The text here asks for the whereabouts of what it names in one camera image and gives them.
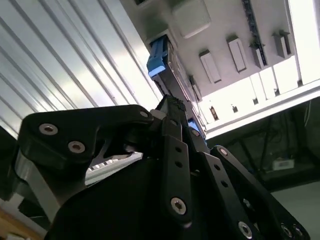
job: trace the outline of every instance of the white ceiling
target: white ceiling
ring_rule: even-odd
[[[32,113],[162,99],[149,52],[118,0],[0,1],[0,125]]]

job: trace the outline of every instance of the bolt hole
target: bolt hole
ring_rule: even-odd
[[[221,169],[220,169],[220,167],[218,166],[218,165],[214,165],[214,167],[215,167],[215,169],[217,169],[218,171],[220,171]]]
[[[176,206],[177,209],[181,210],[182,209],[182,205],[180,204],[180,202],[176,201],[174,203],[174,205]]]
[[[174,163],[178,168],[182,168],[182,163],[181,162],[175,161]]]
[[[246,234],[249,233],[249,229],[248,229],[246,226],[243,226],[242,229],[243,229],[243,231],[244,231]]]
[[[72,148],[75,149],[75,150],[80,150],[81,146],[79,144],[73,144]]]
[[[52,133],[54,131],[54,129],[51,126],[45,126],[44,130],[48,133]]]
[[[228,184],[225,181],[221,181],[222,186],[224,186],[225,188],[228,187]]]

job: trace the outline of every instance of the blue object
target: blue object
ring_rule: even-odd
[[[167,36],[162,36],[152,43],[151,54],[146,64],[148,75],[151,78],[166,70],[166,66],[163,61],[163,57],[168,55],[168,51],[165,46],[166,37]]]

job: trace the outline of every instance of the cable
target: cable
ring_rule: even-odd
[[[309,101],[308,106],[305,109],[304,112],[304,127],[307,126],[309,118],[310,118],[310,112],[311,112],[311,100]]]
[[[195,102],[196,102],[196,105],[197,105],[198,111],[199,111],[199,112],[198,112],[198,117],[200,117],[200,119],[204,119],[204,120],[206,121],[206,124],[209,124],[208,121],[207,121],[207,119],[202,115],[202,112],[201,112],[201,109],[200,109],[200,106],[199,106],[198,96],[197,96],[197,93],[196,93],[196,91],[195,91],[195,89],[194,89],[194,86],[191,86],[191,87],[192,87],[192,90],[193,90],[193,92],[194,92]]]
[[[263,149],[262,149],[262,154],[261,154],[261,160],[260,160],[260,167],[259,170],[261,171],[263,169],[264,166],[264,161],[266,158],[266,153],[267,153],[267,147],[268,147],[268,139],[269,139],[269,134],[270,134],[270,126],[271,126],[271,122],[272,122],[272,115],[269,117],[268,123],[267,123],[267,127],[266,127],[266,133],[265,133],[265,137],[264,137],[264,143],[263,143]]]
[[[283,113],[284,116],[284,124],[285,124],[285,136],[286,136],[286,154],[290,156],[289,149],[290,149],[290,136],[289,136],[289,127],[288,127],[288,119],[286,113]]]

